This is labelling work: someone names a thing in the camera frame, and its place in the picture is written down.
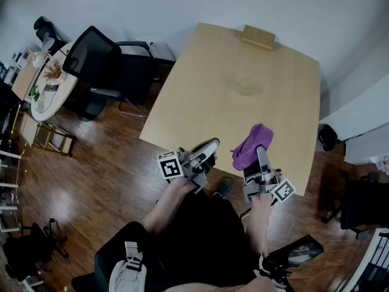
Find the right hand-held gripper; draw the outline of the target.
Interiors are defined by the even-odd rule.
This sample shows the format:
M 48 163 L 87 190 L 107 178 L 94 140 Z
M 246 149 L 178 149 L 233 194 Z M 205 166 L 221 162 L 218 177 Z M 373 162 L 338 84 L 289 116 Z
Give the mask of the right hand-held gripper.
M 284 203 L 295 193 L 295 187 L 283 176 L 281 169 L 272 169 L 266 149 L 260 145 L 256 148 L 258 162 L 254 162 L 243 170 L 244 202 L 249 204 L 252 198 L 260 194 L 270 194 L 274 201 Z

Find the black bag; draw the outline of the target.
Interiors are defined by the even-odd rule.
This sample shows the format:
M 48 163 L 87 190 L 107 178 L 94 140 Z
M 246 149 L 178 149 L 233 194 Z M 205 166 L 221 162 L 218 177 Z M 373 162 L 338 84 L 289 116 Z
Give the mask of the black bag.
M 323 124 L 318 130 L 318 141 L 323 151 L 331 151 L 339 142 L 337 133 L 328 124 Z

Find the purple cloth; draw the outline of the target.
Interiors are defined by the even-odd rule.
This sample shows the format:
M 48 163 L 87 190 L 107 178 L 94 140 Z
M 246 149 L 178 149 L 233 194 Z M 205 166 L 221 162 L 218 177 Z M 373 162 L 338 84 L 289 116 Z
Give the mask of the purple cloth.
M 262 123 L 254 125 L 245 140 L 232 150 L 233 167 L 242 171 L 252 165 L 258 159 L 256 148 L 263 146 L 267 150 L 273 137 L 274 132 L 267 126 Z

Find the black chair base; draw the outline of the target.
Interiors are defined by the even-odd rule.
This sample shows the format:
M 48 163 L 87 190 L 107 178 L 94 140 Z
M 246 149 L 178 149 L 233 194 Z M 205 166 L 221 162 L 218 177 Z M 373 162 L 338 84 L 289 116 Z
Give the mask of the black chair base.
M 69 258 L 69 254 L 60 248 L 67 242 L 67 237 L 57 238 L 53 232 L 53 226 L 57 224 L 57 220 L 51 218 L 43 228 L 37 223 L 22 226 L 22 230 L 29 231 L 28 235 L 6 240 L 2 246 L 7 259 L 5 270 L 12 279 L 22 282 L 29 276 L 37 276 L 40 271 L 48 272 L 47 265 L 52 261 L 54 252 L 64 259 Z

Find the light wooden cabinet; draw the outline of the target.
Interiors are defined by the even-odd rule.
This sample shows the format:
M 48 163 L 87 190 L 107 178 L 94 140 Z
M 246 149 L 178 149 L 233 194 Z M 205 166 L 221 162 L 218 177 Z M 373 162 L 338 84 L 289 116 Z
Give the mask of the light wooden cabinet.
M 24 113 L 22 116 L 22 121 L 19 126 L 19 133 L 22 138 L 27 142 L 29 147 L 33 146 L 36 133 L 38 131 L 39 122 L 37 122 L 32 116 L 28 113 Z

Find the white shelf rack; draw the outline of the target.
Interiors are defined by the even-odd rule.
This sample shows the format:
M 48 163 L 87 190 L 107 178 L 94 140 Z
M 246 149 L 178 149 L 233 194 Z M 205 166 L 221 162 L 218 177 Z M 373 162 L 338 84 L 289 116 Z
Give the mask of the white shelf rack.
M 19 176 L 19 166 L 20 166 L 20 162 L 22 160 L 22 155 L 17 155 L 17 154 L 11 153 L 11 152 L 3 151 L 3 150 L 0 150 L 0 155 L 3 155 L 3 156 L 8 157 L 10 159 L 13 158 L 13 159 L 18 160 L 17 172 L 16 172 L 16 182 L 15 183 L 0 182 L 0 188 L 8 188 L 8 189 L 12 190 L 11 191 L 11 201 L 12 201 L 11 206 L 8 206 L 5 203 L 3 203 L 2 201 L 0 201 L 0 232 L 1 233 L 17 232 L 20 234 L 22 231 L 22 224 L 18 221 L 18 217 L 16 216 L 16 211 L 19 210 L 19 208 L 18 208 L 18 206 L 15 206 L 15 202 L 17 204 L 19 204 L 19 201 L 18 201 L 18 189 L 19 189 L 18 176 Z M 11 212 L 14 215 L 17 227 L 7 228 L 3 225 L 1 215 L 4 212 Z

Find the black fabric office chair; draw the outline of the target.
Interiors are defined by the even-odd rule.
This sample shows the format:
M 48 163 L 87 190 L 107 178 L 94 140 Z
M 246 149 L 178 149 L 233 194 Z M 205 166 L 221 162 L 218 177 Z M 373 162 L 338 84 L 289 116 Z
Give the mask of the black fabric office chair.
M 371 226 L 389 229 L 389 182 L 381 183 L 377 172 L 359 179 L 351 179 L 346 171 L 341 175 L 343 192 L 328 191 L 332 200 L 339 204 L 321 217 L 321 222 L 326 224 L 340 215 L 340 228 L 353 231 L 358 240 L 369 237 Z

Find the person's left forearm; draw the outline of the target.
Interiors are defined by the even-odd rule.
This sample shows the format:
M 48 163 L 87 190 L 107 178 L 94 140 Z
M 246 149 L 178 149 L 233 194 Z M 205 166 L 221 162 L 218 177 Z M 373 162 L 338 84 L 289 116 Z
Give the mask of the person's left forearm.
M 181 203 L 194 186 L 184 177 L 172 179 L 150 213 L 141 225 L 153 235 L 160 234 L 173 221 Z

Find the person's black clothing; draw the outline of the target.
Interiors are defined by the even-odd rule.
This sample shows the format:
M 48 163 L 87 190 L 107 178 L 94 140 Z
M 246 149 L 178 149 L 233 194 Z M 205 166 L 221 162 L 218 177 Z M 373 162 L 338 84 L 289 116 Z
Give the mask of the person's black clothing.
M 112 270 L 126 257 L 125 242 L 136 242 L 143 253 L 145 292 L 185 283 L 245 285 L 258 268 L 258 257 L 230 201 L 203 192 L 188 194 L 160 234 L 132 221 L 103 245 L 95 255 L 95 279 L 102 292 L 108 292 Z

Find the black display shelf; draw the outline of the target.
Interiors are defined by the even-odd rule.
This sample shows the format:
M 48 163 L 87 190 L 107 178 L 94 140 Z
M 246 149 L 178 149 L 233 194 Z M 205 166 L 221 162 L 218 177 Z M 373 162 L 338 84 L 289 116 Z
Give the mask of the black display shelf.
M 0 143 L 8 136 L 7 129 L 11 121 L 12 111 L 18 102 L 19 98 L 11 87 L 0 80 Z

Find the wooden block stand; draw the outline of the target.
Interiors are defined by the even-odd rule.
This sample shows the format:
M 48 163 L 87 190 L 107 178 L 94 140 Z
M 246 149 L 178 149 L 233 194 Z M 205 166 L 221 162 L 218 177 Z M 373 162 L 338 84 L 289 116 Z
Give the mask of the wooden block stand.
M 275 35 L 265 30 L 245 25 L 241 34 L 241 41 L 256 45 L 263 49 L 273 50 Z

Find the black headrest office chair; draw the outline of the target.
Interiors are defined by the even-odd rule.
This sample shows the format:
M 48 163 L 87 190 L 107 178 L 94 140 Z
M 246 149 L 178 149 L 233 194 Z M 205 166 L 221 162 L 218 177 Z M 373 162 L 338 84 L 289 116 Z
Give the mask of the black headrest office chair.
M 51 21 L 47 20 L 45 17 L 40 16 L 34 23 L 33 28 L 35 30 L 36 36 L 43 43 L 44 34 L 49 33 L 50 37 L 55 39 L 54 45 L 50 48 L 48 53 L 54 55 L 58 52 L 63 46 L 67 44 L 67 38 L 62 36 L 58 29 L 52 24 Z

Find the white metal railing rack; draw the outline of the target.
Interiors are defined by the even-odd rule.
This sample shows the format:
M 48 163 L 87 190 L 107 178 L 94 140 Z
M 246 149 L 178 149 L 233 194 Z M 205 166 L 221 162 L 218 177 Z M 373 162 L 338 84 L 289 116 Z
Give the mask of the white metal railing rack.
M 377 228 L 342 292 L 389 292 L 389 229 Z

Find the round white table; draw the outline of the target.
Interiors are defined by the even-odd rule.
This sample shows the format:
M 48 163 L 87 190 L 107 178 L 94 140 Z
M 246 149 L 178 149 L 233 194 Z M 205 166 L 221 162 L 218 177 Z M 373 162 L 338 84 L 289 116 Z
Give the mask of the round white table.
M 66 55 L 69 53 L 74 43 L 74 41 L 71 41 L 70 43 L 67 43 L 65 46 L 63 46 L 54 55 L 50 55 L 50 60 L 58 59 L 63 65 L 66 59 Z M 43 70 L 45 65 L 43 66 L 42 71 L 38 74 L 38 77 L 33 85 L 39 88 L 40 97 L 37 102 L 31 99 L 32 116 L 34 119 L 40 122 L 43 122 L 55 115 L 55 113 L 61 108 L 63 103 L 69 97 L 78 80 L 78 78 L 75 76 L 66 73 L 66 79 L 61 83 L 47 82 L 43 78 Z M 59 85 L 59 88 L 56 92 L 44 92 L 44 87 L 46 84 Z

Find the dried flower bouquet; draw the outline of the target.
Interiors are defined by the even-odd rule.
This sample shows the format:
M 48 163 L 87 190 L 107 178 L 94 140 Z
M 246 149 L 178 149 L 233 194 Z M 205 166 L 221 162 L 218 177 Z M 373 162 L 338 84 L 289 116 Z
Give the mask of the dried flower bouquet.
M 66 73 L 58 59 L 50 60 L 43 70 L 43 78 L 50 83 L 61 83 L 66 79 Z

